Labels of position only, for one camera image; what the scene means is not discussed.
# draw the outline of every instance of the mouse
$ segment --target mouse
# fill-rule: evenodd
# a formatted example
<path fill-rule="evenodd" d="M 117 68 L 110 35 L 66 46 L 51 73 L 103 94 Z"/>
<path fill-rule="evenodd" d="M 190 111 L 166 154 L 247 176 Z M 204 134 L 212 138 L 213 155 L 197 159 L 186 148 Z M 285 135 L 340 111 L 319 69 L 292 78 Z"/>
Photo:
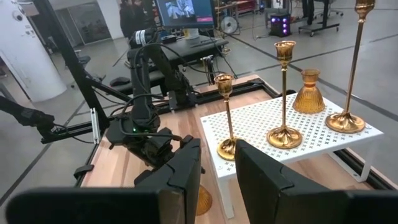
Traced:
<path fill-rule="evenodd" d="M 120 86 L 130 83 L 130 79 L 126 77 L 115 78 L 111 81 L 110 86 Z"/>

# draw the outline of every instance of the wooden tabletop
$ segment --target wooden tabletop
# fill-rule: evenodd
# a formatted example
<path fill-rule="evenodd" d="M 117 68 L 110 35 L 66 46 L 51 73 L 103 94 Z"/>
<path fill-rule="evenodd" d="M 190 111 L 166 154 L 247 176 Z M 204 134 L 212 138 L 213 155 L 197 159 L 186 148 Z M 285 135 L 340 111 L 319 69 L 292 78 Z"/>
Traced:
<path fill-rule="evenodd" d="M 259 78 L 257 75 L 250 75 L 234 80 L 234 84 L 247 82 Z M 205 86 L 198 91 L 206 92 L 214 90 L 215 86 Z M 271 97 L 262 90 L 253 91 L 231 98 L 230 107 L 239 108 L 250 105 Z M 232 197 L 235 217 L 227 219 L 224 216 L 221 204 L 220 193 L 216 183 L 216 175 L 211 165 L 211 157 L 208 151 L 205 135 L 202 130 L 200 118 L 225 111 L 222 100 L 214 101 L 189 110 L 178 111 L 175 114 L 167 113 L 160 116 L 161 128 L 168 127 L 173 134 L 185 137 L 190 134 L 201 139 L 201 165 L 206 169 L 206 174 L 201 175 L 201 184 L 213 196 L 213 205 L 204 215 L 197 217 L 196 223 L 249 223 L 244 203 L 241 197 L 238 181 L 232 179 L 229 188 Z M 178 148 L 178 142 L 172 142 L 174 149 Z M 110 143 L 104 137 L 93 158 L 95 165 L 93 171 L 86 174 L 82 187 L 133 187 L 134 179 L 145 169 L 144 163 L 134 154 L 131 154 L 125 147 L 116 146 L 109 150 Z M 343 170 L 328 155 L 322 155 L 311 159 L 288 164 L 288 166 L 302 175 L 329 187 L 331 189 L 370 189 L 367 184 L 359 184 L 345 170 Z"/>

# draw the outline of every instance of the metal stand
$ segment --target metal stand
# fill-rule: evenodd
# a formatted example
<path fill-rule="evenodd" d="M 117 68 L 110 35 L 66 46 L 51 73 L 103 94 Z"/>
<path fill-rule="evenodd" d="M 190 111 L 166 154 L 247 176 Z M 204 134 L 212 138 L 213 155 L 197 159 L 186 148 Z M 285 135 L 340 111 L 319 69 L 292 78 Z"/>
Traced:
<path fill-rule="evenodd" d="M 322 22 L 319 22 L 317 24 L 311 24 L 311 25 L 306 25 L 306 26 L 301 26 L 298 28 L 298 32 L 301 33 L 301 30 L 309 30 L 311 32 L 310 37 L 313 37 L 314 33 L 316 31 L 320 30 L 325 30 L 325 29 L 330 29 L 333 27 L 336 27 L 336 31 L 338 32 L 338 27 L 340 26 L 340 23 L 328 25 L 328 11 L 329 11 L 329 0 L 325 0 L 323 3 L 323 20 Z M 309 22 L 312 22 L 312 15 L 313 13 L 310 13 L 311 16 Z"/>

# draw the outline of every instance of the white wall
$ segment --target white wall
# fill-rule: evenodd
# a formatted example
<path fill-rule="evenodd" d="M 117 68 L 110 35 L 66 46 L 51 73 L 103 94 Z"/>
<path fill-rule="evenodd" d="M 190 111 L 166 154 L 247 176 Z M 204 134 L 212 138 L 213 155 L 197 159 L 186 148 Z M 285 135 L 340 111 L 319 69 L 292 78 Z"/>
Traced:
<path fill-rule="evenodd" d="M 81 4 L 86 4 L 89 2 L 95 2 L 96 0 L 50 0 L 50 3 L 54 10 L 58 9 L 65 9 L 67 7 L 78 6 Z M 35 5 L 26 4 L 28 1 L 19 1 L 24 2 L 25 4 L 21 4 L 22 8 L 25 10 L 27 16 L 35 16 L 38 15 L 39 12 L 37 11 Z"/>
<path fill-rule="evenodd" d="M 50 3 L 54 10 L 58 10 L 94 1 L 96 0 L 50 0 Z M 22 0 L 20 2 L 25 2 L 25 4 L 22 4 L 21 6 L 25 10 L 27 16 L 35 16 L 39 14 L 34 4 L 26 4 L 28 0 Z M 104 19 L 112 39 L 123 37 L 122 30 L 120 29 L 119 16 L 119 5 L 121 0 L 97 0 L 97 2 L 101 8 L 102 14 L 104 15 Z"/>
<path fill-rule="evenodd" d="M 118 0 L 97 0 L 97 2 L 101 8 L 102 15 L 104 15 L 112 39 L 124 37 L 120 28 Z"/>
<path fill-rule="evenodd" d="M 51 99 L 67 90 L 37 34 L 14 1 L 0 1 L 0 27 L 7 31 L 0 35 L 0 57 L 33 102 Z"/>

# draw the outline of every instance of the amber glass vase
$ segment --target amber glass vase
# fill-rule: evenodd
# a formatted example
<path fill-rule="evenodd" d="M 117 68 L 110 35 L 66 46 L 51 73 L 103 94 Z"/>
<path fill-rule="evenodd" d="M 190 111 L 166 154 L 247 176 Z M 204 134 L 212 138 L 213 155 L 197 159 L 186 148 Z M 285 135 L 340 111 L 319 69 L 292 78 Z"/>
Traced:
<path fill-rule="evenodd" d="M 316 87 L 319 74 L 318 69 L 306 69 L 301 72 L 303 75 L 304 86 L 298 92 L 293 103 L 293 108 L 306 114 L 319 113 L 325 109 L 322 94 Z"/>

